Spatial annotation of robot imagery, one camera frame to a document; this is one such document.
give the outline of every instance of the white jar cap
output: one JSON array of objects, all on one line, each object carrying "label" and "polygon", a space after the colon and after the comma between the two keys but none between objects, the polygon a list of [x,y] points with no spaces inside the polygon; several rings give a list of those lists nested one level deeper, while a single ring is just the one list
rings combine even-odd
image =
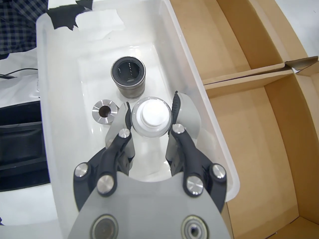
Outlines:
[{"label": "white jar cap", "polygon": [[151,132],[160,132],[170,123],[170,110],[159,99],[149,99],[143,102],[136,112],[139,126]]}]

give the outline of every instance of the cardboard box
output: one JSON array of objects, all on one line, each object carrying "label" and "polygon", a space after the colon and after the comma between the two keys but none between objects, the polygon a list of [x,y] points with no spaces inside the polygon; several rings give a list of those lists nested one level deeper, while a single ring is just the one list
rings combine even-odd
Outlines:
[{"label": "cardboard box", "polygon": [[319,238],[318,58],[274,0],[170,1],[240,178],[235,239]]}]

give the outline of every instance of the metal ring with hole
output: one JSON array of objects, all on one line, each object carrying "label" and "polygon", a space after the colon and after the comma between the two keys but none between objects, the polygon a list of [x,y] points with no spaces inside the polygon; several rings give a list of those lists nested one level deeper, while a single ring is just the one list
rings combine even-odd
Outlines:
[{"label": "metal ring with hole", "polygon": [[118,223],[109,214],[100,216],[91,227],[91,239],[116,239],[118,235]]},{"label": "metal ring with hole", "polygon": [[208,228],[201,218],[190,215],[182,223],[181,234],[183,239],[207,239]]},{"label": "metal ring with hole", "polygon": [[111,125],[119,108],[108,99],[100,100],[92,109],[92,116],[97,123]]}]

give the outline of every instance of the screw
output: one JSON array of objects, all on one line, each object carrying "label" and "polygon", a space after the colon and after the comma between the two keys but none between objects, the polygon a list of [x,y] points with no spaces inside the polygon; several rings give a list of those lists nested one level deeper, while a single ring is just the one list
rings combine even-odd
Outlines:
[{"label": "screw", "polygon": [[192,195],[201,195],[204,189],[202,180],[197,176],[187,177],[186,187]]},{"label": "screw", "polygon": [[103,175],[98,180],[98,183],[96,185],[99,194],[106,194],[112,190],[114,186],[114,179],[111,175]]},{"label": "screw", "polygon": [[130,130],[127,128],[122,128],[119,132],[119,136],[122,139],[126,139],[127,137],[129,137],[129,135],[131,134]]},{"label": "screw", "polygon": [[85,174],[87,174],[88,169],[89,166],[86,163],[81,163],[78,166],[76,166],[74,175],[76,177],[82,178]]},{"label": "screw", "polygon": [[181,134],[185,131],[185,128],[182,124],[173,124],[172,129],[177,134]]},{"label": "screw", "polygon": [[213,173],[218,179],[222,179],[226,175],[225,168],[219,164],[213,166]]}]

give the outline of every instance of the plaid shirt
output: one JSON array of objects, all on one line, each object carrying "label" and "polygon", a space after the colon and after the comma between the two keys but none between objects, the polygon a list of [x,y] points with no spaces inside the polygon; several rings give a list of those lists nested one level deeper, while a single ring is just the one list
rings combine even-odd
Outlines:
[{"label": "plaid shirt", "polygon": [[35,22],[48,0],[0,0],[0,55],[36,47]]}]

